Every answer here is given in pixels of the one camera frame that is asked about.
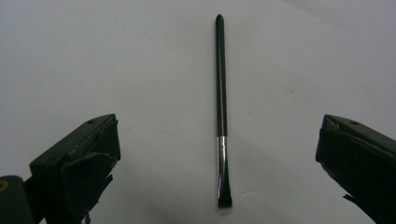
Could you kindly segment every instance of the white backdrop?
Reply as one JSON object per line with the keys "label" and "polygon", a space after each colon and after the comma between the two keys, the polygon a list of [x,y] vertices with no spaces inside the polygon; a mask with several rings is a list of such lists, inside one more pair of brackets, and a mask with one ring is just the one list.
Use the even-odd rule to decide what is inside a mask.
{"label": "white backdrop", "polygon": [[[373,223],[315,162],[323,115],[396,138],[393,0],[1,1],[0,175],[115,113],[92,223]],[[215,18],[233,211],[217,212]]]}

